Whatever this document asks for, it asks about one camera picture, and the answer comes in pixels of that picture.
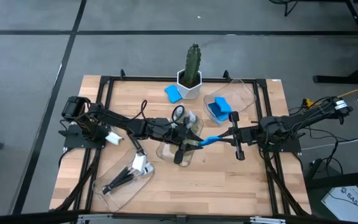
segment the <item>potted cactus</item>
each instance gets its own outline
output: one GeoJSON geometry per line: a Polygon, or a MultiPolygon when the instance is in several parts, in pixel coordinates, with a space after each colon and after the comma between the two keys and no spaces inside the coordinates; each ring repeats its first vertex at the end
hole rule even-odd
{"type": "Polygon", "coordinates": [[[178,91],[183,99],[194,100],[200,92],[202,78],[198,70],[201,51],[198,44],[193,44],[187,52],[186,67],[177,73],[178,91]]]}

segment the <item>blue block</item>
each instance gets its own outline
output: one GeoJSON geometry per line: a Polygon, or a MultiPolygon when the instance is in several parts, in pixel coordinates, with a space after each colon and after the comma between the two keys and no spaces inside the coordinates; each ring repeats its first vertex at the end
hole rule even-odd
{"type": "Polygon", "coordinates": [[[164,89],[168,94],[168,99],[171,103],[176,103],[182,99],[181,94],[178,91],[177,86],[170,85],[164,89]]]}
{"type": "Polygon", "coordinates": [[[220,121],[224,121],[229,118],[229,113],[222,113],[217,103],[210,103],[208,105],[212,114],[220,121]]]}
{"type": "Polygon", "coordinates": [[[231,112],[230,105],[226,102],[226,100],[223,97],[220,97],[220,96],[215,97],[215,103],[219,106],[222,113],[230,113],[231,112]]]}

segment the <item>wooden tabletop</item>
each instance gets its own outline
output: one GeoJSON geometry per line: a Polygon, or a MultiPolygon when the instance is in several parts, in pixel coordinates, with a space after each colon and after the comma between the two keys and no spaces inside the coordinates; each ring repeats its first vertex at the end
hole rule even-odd
{"type": "MultiPolygon", "coordinates": [[[[95,101],[100,76],[85,75],[80,96],[95,101]]],[[[115,81],[110,110],[134,116],[140,110],[140,104],[147,100],[145,109],[147,117],[171,116],[178,103],[168,101],[164,88],[170,82],[135,82],[115,81]]],[[[201,138],[221,134],[230,126],[214,124],[204,112],[203,98],[218,90],[225,83],[203,83],[196,100],[181,100],[186,110],[194,111],[204,121],[201,138]]],[[[272,113],[275,116],[288,114],[287,103],[280,80],[267,80],[272,113]]],[[[259,90],[262,111],[265,116],[262,89],[259,90]]],[[[255,104],[250,105],[240,114],[239,126],[252,126],[257,121],[255,104]]],[[[98,177],[109,170],[133,145],[125,132],[117,132],[125,140],[119,146],[107,143],[102,150],[98,177]]],[[[266,171],[257,146],[242,145],[246,159],[238,161],[234,148],[227,143],[217,142],[194,152],[191,164],[180,167],[161,160],[155,151],[159,142],[145,140],[140,142],[147,151],[148,160],[155,167],[155,174],[150,181],[119,212],[123,213],[176,213],[194,215],[271,215],[266,171]]],[[[50,208],[59,206],[76,185],[80,176],[84,149],[74,149],[62,160],[53,192],[50,208]]],[[[290,153],[281,153],[285,183],[296,201],[304,210],[311,213],[305,183],[298,160],[290,153]]],[[[80,208],[85,207],[88,186],[84,187],[80,208]]],[[[276,186],[278,208],[282,210],[280,191],[276,186]]],[[[108,212],[104,203],[94,195],[92,212],[108,212]]]]}

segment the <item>clear plastic tray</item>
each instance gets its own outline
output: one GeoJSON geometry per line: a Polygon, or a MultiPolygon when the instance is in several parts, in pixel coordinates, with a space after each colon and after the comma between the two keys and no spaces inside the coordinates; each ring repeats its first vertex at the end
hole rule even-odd
{"type": "MultiPolygon", "coordinates": [[[[201,114],[195,113],[194,114],[197,116],[197,119],[199,121],[198,123],[198,127],[196,130],[194,130],[193,128],[191,129],[197,136],[200,136],[201,131],[203,130],[204,127],[204,122],[201,119],[201,114]]],[[[189,140],[186,139],[184,140],[184,143],[186,144],[194,144],[197,145],[198,142],[194,141],[194,140],[189,140]]],[[[175,153],[178,150],[178,146],[173,145],[173,144],[166,144],[164,142],[161,142],[160,145],[158,146],[157,150],[156,150],[156,154],[159,158],[165,160],[165,161],[169,161],[169,162],[173,162],[173,158],[175,157],[175,153]]],[[[188,151],[185,152],[185,154],[183,155],[183,160],[182,162],[179,164],[179,166],[182,167],[186,167],[188,165],[190,165],[191,162],[191,158],[193,157],[194,154],[194,150],[192,151],[188,151]]]]}
{"type": "Polygon", "coordinates": [[[249,87],[240,79],[233,79],[229,84],[213,92],[210,95],[204,96],[204,111],[215,123],[222,125],[228,119],[221,121],[212,114],[209,109],[209,104],[215,102],[215,97],[224,97],[226,102],[230,105],[232,111],[241,112],[249,107],[256,100],[255,94],[249,87]]]}
{"type": "Polygon", "coordinates": [[[113,188],[107,194],[103,194],[103,188],[105,185],[110,184],[111,181],[116,178],[125,167],[132,166],[135,154],[135,149],[128,150],[117,163],[115,163],[105,174],[103,174],[103,176],[93,182],[93,191],[112,212],[118,211],[126,203],[128,203],[129,200],[135,196],[135,194],[140,191],[154,175],[153,169],[152,172],[137,176],[133,180],[113,188]]]}

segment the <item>white pot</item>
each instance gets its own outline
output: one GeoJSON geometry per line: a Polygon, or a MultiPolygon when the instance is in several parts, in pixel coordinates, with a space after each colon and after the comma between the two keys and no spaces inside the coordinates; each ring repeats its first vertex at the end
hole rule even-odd
{"type": "Polygon", "coordinates": [[[196,86],[194,86],[193,88],[187,88],[185,86],[183,86],[182,84],[179,83],[179,76],[182,72],[185,72],[185,70],[180,70],[177,73],[177,87],[178,87],[178,91],[181,94],[181,96],[183,97],[183,99],[186,100],[194,100],[197,96],[198,93],[200,92],[200,88],[201,88],[201,84],[203,84],[203,79],[201,76],[201,72],[198,71],[198,75],[200,76],[200,83],[196,86]]]}

